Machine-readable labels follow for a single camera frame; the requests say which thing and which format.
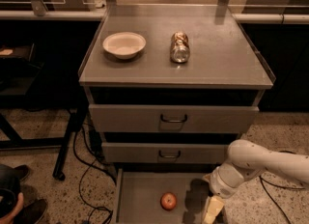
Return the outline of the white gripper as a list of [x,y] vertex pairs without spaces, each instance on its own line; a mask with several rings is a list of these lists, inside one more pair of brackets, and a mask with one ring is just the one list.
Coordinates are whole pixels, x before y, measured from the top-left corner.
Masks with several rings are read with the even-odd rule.
[[213,195],[207,198],[202,217],[202,224],[213,224],[225,205],[223,199],[232,197],[238,188],[246,181],[248,171],[232,163],[223,163],[216,167],[211,174],[203,176],[203,180],[210,184]]

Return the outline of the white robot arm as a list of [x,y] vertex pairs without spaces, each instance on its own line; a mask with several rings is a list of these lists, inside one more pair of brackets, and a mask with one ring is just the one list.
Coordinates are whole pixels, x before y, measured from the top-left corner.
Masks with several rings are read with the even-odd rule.
[[244,183],[261,176],[265,171],[309,188],[309,157],[271,151],[247,140],[235,140],[227,149],[227,159],[203,180],[209,184],[202,224],[213,224],[231,198]]

